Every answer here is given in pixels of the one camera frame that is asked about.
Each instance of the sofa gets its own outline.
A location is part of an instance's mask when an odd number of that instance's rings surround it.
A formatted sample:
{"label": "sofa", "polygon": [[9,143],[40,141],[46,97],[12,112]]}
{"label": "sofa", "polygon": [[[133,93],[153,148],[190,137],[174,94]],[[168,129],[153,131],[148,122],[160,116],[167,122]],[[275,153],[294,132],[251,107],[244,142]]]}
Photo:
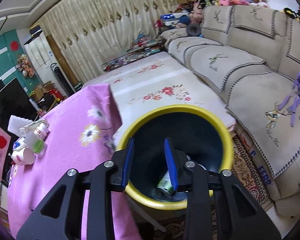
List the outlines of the sofa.
{"label": "sofa", "polygon": [[300,216],[300,105],[278,105],[300,72],[300,23],[256,6],[210,6],[201,37],[186,28],[161,34],[168,53],[206,82],[236,118],[250,153],[281,215]]}

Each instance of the strawberry picture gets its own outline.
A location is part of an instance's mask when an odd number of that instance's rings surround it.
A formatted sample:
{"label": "strawberry picture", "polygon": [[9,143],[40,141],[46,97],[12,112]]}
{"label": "strawberry picture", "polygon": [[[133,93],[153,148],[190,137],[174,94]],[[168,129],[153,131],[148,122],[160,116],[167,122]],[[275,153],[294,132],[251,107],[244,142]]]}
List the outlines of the strawberry picture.
{"label": "strawberry picture", "polygon": [[0,149],[3,149],[7,145],[7,140],[0,135]]}

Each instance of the wooden pillar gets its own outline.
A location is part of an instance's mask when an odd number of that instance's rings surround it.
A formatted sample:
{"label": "wooden pillar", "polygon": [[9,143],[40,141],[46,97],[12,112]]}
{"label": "wooden pillar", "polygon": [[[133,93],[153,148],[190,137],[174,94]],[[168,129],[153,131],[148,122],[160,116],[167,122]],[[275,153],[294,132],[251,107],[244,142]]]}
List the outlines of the wooden pillar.
{"label": "wooden pillar", "polygon": [[78,79],[76,78],[76,76],[74,75],[72,69],[70,68],[68,62],[66,61],[66,59],[63,57],[59,47],[57,46],[56,42],[54,41],[53,37],[51,35],[48,35],[47,37],[47,41],[51,47],[51,50],[53,52],[53,54],[55,55],[60,67],[62,68],[62,70],[64,71],[64,73],[66,74],[67,78],[69,79],[70,83],[75,86],[77,85],[77,83],[79,82]]}

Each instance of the beige curtain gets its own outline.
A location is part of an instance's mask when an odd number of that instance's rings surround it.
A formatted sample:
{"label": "beige curtain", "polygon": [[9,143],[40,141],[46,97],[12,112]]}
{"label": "beige curtain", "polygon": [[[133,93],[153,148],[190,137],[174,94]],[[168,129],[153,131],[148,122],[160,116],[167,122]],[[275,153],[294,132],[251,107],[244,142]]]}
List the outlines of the beige curtain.
{"label": "beige curtain", "polygon": [[122,55],[139,33],[155,35],[160,15],[174,0],[62,0],[39,22],[52,35],[74,74],[87,82],[101,65]]}

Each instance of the pink tablecloth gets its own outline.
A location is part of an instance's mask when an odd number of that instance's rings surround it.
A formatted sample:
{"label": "pink tablecloth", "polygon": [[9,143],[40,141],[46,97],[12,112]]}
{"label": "pink tablecloth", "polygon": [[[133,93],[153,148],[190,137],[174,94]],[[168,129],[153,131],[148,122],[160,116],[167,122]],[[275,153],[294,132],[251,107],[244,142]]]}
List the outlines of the pink tablecloth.
{"label": "pink tablecloth", "polygon": [[[112,136],[121,118],[108,84],[89,86],[69,97],[44,117],[50,133],[45,155],[34,164],[14,165],[8,190],[8,216],[13,237],[42,198],[70,168],[93,170],[110,160]],[[87,202],[82,218],[82,240],[86,239]],[[140,240],[124,193],[112,193],[116,240]]]}

